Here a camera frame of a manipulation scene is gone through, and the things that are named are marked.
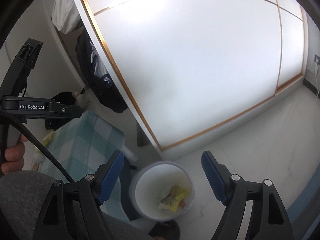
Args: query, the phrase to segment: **gray wall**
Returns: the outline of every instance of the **gray wall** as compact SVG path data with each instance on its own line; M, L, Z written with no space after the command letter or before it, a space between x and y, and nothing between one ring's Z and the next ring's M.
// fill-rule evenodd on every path
M320 31L314 21L307 14L309 49L305 79L316 87L315 74L310 70L314 69L315 54L320 56ZM320 69L317 73L318 87L320 88Z

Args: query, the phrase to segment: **yellow snack bag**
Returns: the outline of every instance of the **yellow snack bag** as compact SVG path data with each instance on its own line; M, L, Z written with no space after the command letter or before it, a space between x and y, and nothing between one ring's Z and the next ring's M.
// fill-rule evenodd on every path
M160 200L159 206L176 212L181 200L190 194L190 190L174 185L171 187L169 194Z

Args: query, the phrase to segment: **white trash bin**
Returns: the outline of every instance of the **white trash bin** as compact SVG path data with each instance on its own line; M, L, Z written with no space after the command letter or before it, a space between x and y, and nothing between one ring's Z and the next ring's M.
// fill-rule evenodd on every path
M184 199L186 206L177 212L161 210L159 202L164 192L169 193L172 186L190 190ZM137 212L145 218L155 221L169 221L185 214L190 208L195 195L193 183L185 169L174 162L160 161L139 171L130 184L129 196Z

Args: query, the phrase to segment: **black slipper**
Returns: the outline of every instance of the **black slipper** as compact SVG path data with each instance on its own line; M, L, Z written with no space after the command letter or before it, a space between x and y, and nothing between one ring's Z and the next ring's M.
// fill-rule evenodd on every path
M180 228L176 221L158 222L149 232L150 236L160 236L165 240L180 240Z

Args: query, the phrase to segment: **white plastic bag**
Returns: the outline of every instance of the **white plastic bag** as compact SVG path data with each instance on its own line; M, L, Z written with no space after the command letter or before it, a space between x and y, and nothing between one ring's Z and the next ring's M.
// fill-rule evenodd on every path
M81 17L74 0L55 0L52 10L52 23L62 33L75 31L82 25Z

